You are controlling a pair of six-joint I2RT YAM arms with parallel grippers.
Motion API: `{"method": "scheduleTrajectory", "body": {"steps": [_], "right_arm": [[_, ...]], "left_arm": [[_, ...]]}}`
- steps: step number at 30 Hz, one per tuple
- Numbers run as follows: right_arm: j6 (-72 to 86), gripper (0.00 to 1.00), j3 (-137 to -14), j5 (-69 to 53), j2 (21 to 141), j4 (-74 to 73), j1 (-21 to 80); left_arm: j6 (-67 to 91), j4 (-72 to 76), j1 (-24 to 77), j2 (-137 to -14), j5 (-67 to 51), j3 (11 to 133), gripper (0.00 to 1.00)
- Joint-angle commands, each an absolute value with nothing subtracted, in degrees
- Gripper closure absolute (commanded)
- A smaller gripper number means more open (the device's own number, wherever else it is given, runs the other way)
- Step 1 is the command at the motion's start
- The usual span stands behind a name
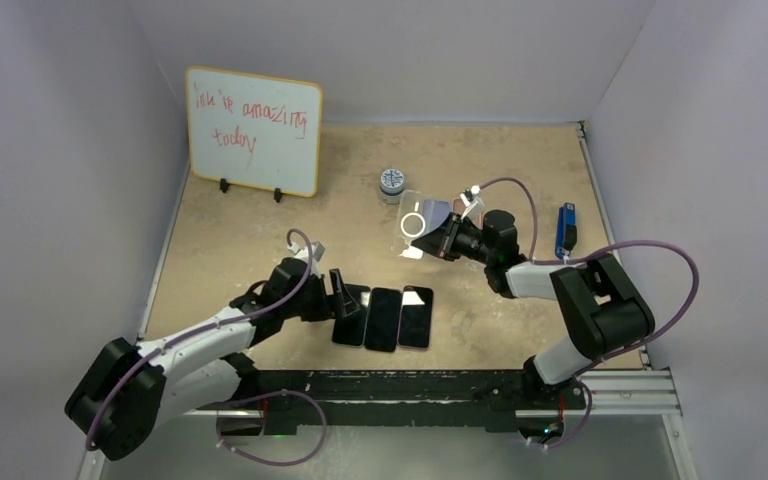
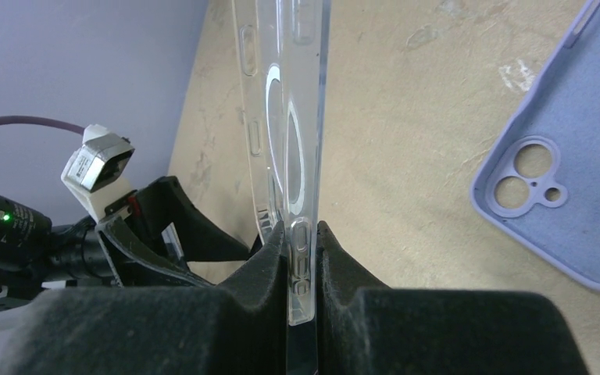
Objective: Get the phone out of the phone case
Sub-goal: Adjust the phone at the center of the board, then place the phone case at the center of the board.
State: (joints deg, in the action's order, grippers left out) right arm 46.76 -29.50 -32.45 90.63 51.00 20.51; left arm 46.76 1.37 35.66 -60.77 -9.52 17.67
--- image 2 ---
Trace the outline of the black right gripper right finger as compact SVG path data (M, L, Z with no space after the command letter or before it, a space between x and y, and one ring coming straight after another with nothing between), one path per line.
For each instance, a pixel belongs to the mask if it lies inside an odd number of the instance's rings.
M546 297L388 287L317 229L321 374L586 374Z

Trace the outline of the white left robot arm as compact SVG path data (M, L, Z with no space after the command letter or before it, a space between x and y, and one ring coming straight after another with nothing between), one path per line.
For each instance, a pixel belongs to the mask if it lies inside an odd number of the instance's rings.
M161 177L105 208L105 217L52 221L0 195L0 312L35 299L48 282L108 287L205 287L191 262L250 259L244 245L203 215L174 176Z

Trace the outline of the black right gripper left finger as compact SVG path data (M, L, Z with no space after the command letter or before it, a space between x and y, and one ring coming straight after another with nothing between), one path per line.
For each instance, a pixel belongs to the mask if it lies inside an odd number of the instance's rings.
M284 229L214 287L76 287L39 295L0 374L282 374Z

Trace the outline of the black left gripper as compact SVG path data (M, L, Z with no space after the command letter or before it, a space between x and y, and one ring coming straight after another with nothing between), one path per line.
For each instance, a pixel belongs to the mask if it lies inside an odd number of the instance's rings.
M116 283L132 286L208 287L189 262L246 261L249 246L221 230L185 194L177 177L160 177L125 198L95 232Z

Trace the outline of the clear phone case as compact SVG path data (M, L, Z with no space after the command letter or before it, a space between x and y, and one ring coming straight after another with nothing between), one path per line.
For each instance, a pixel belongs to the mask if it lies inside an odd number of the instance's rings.
M259 236L284 235L287 321L316 314L316 231L330 40L329 1L232 4Z

